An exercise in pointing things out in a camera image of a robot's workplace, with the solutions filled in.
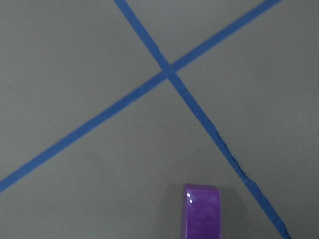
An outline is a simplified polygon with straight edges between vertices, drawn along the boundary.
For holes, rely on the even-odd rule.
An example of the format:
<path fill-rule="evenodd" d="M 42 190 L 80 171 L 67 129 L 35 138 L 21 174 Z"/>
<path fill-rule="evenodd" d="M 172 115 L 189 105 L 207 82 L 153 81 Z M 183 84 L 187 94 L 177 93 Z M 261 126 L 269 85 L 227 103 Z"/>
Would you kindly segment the purple block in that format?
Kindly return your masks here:
<path fill-rule="evenodd" d="M 216 187 L 184 185 L 180 238 L 222 238 L 221 197 Z"/>

